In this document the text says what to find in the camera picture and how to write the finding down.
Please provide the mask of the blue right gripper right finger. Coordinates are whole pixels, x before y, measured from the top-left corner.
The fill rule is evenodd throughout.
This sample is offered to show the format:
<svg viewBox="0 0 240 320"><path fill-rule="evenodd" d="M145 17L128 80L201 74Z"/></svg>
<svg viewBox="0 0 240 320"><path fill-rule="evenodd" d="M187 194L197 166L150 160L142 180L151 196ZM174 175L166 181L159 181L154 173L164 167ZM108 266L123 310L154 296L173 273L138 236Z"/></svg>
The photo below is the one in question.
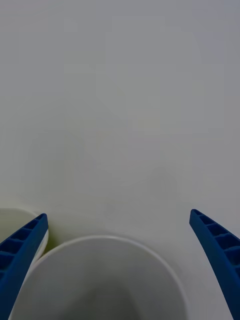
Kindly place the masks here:
<svg viewBox="0 0 240 320"><path fill-rule="evenodd" d="M189 224L215 274L234 320L240 319L240 239L196 209Z"/></svg>

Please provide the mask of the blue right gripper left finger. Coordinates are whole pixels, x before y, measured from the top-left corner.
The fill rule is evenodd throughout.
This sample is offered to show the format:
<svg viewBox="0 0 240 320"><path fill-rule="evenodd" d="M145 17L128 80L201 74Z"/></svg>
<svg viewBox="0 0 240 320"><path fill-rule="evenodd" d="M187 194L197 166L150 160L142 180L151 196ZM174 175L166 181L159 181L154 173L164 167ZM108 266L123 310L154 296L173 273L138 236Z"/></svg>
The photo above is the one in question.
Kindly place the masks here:
<svg viewBox="0 0 240 320"><path fill-rule="evenodd" d="M2 320L9 318L47 231L48 217L42 213L0 244L0 318Z"/></svg>

